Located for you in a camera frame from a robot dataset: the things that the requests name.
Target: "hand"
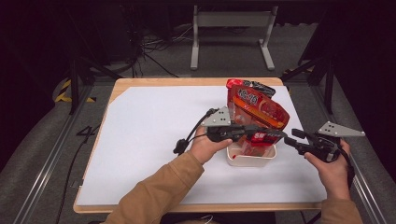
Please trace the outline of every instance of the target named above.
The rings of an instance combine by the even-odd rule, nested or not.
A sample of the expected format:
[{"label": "hand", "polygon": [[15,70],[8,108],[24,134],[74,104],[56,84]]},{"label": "hand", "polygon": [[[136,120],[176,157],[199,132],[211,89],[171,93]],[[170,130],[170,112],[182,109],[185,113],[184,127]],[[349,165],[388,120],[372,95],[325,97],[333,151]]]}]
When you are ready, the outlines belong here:
[{"label": "hand", "polygon": [[[195,136],[205,134],[205,127],[200,126],[195,132]],[[216,152],[229,146],[233,140],[226,139],[221,142],[212,142],[206,135],[195,138],[192,142],[190,152],[201,163],[209,161]]]},{"label": "hand", "polygon": [[[342,149],[347,155],[350,154],[349,144],[340,141]],[[340,155],[336,161],[326,163],[309,152],[304,154],[305,158],[317,169],[320,181],[327,192],[328,199],[348,199],[350,200],[349,187],[347,185],[347,161]]]}]

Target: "brown jacket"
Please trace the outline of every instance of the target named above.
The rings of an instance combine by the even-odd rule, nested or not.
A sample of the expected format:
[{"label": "brown jacket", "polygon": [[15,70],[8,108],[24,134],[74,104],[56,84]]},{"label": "brown jacket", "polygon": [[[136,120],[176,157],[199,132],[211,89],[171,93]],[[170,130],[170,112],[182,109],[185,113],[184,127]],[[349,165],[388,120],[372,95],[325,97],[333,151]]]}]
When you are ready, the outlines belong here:
[{"label": "brown jacket", "polygon": [[[204,167],[189,151],[182,154],[137,183],[120,200],[105,223],[160,223],[162,215],[183,200],[203,172]],[[354,224],[362,221],[352,201],[324,200],[321,223]]]}]

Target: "white container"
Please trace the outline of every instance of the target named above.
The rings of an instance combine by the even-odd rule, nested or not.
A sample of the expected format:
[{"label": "white container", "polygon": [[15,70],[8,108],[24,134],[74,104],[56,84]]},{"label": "white container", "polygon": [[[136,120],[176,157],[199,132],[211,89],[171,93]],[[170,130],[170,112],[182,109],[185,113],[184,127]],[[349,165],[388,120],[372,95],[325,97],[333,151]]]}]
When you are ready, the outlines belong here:
[{"label": "white container", "polygon": [[231,166],[259,167],[265,166],[276,156],[275,145],[270,146],[262,157],[245,156],[242,148],[237,143],[232,143],[227,147],[227,162]]}]

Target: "dark floor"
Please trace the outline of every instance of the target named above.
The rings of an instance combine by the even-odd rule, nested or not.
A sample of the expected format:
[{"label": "dark floor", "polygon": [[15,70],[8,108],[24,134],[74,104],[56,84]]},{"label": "dark floor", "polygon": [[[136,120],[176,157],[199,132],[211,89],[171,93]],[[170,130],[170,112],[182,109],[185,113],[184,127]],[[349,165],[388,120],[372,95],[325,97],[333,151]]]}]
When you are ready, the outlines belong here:
[{"label": "dark floor", "polygon": [[[149,55],[167,70],[179,77],[280,77],[282,72],[297,66],[310,36],[316,26],[299,25],[275,27],[269,50],[276,66],[275,71],[265,67],[257,43],[260,31],[247,29],[240,35],[225,30],[208,30],[202,34],[200,61],[197,71],[190,70],[191,41],[185,39],[168,49],[155,50]],[[139,58],[134,66],[139,77],[171,77],[149,58]],[[131,77],[131,70],[122,73]],[[300,75],[285,83],[290,87],[290,96],[306,131],[313,132],[331,120],[341,125],[360,130],[342,89],[334,82],[332,109],[329,115],[323,107],[323,83],[310,87],[305,82],[306,75]],[[55,223],[61,205],[64,183],[72,160],[84,141],[84,136],[76,134],[87,126],[96,127],[102,121],[108,97],[114,82],[110,78],[99,77],[93,87],[81,87],[88,96],[96,97],[95,103],[84,103],[78,113],[68,115],[70,103],[58,102],[46,117],[39,121],[15,151],[6,168],[0,174],[0,223]],[[54,97],[59,89],[54,90]],[[73,125],[64,129],[68,121]],[[24,204],[36,178],[43,171],[54,146],[59,143],[61,133],[68,131],[60,148],[59,158],[54,160],[54,169],[47,172],[44,188],[30,206]],[[95,136],[83,144],[71,169],[68,186],[81,182],[87,161],[91,155]],[[366,138],[348,138],[353,148],[357,178],[352,187],[352,197],[357,203],[364,223],[395,223],[396,187],[379,162],[370,142]],[[78,189],[68,187],[64,196],[64,206],[59,223],[88,223],[104,220],[106,214],[81,215],[73,211],[73,203]],[[306,219],[318,211],[303,211]],[[304,223],[299,211],[276,212],[276,223]]]}]

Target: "person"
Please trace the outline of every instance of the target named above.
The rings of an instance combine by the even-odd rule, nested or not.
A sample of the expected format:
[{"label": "person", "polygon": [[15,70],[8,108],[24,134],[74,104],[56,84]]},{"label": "person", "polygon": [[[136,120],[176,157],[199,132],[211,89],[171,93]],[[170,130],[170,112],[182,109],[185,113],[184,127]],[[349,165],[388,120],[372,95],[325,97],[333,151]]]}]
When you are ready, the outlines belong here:
[{"label": "person", "polygon": [[[165,215],[177,206],[204,172],[203,165],[213,155],[232,143],[231,139],[215,143],[207,136],[204,127],[195,133],[190,150],[161,167],[154,175],[140,181],[127,193],[118,206],[107,216],[106,224],[161,223]],[[341,141],[349,155],[347,142]],[[325,163],[310,153],[305,158],[317,169],[320,181],[327,192],[322,202],[321,223],[362,223],[356,205],[351,201],[347,184],[347,162],[343,156]]]}]

